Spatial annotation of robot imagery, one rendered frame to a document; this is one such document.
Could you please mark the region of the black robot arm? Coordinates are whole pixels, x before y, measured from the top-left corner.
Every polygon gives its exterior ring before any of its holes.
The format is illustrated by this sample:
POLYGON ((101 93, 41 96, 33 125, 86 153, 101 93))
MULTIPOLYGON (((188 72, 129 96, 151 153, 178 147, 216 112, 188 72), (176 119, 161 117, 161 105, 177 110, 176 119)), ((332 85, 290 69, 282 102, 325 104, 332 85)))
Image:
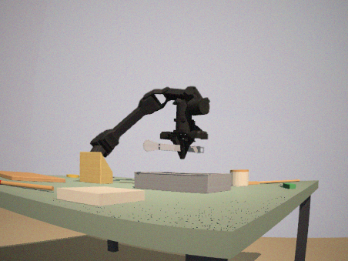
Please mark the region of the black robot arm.
POLYGON ((119 144, 119 137, 135 125, 144 115, 165 107, 166 103, 174 100, 176 105, 176 116, 178 115, 206 115, 210 110, 210 100, 203 98, 199 90, 193 85, 186 89, 153 89, 147 92, 140 100, 136 109, 126 116, 114 129, 105 130, 99 133, 91 142, 90 152, 101 152, 103 157, 110 155, 111 151, 119 144), (154 94, 163 94, 166 98, 164 103, 156 98, 154 94))

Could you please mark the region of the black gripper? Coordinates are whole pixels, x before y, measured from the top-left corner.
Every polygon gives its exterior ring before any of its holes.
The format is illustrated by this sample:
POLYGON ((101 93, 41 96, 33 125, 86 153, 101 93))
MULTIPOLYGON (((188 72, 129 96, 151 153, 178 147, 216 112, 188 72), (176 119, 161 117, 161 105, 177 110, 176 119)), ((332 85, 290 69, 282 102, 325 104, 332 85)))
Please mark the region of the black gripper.
POLYGON ((176 130, 173 130, 173 132, 161 132, 160 139, 168 139, 174 145, 180 145, 181 152, 178 152, 179 158, 185 159, 189 147, 195 142, 195 139, 208 139, 209 135, 205 131, 192 131, 192 122, 194 122, 192 116, 178 115, 174 122, 176 122, 176 130))

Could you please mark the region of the beige cylinder with orange lid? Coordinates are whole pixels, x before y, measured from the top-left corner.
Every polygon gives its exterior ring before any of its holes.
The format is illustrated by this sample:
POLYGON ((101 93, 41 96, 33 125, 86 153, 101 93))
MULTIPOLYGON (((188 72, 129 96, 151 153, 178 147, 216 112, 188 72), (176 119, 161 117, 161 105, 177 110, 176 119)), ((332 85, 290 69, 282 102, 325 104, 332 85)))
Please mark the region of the beige cylinder with orange lid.
POLYGON ((232 174, 232 186, 248 186, 248 169, 230 170, 229 173, 232 174))

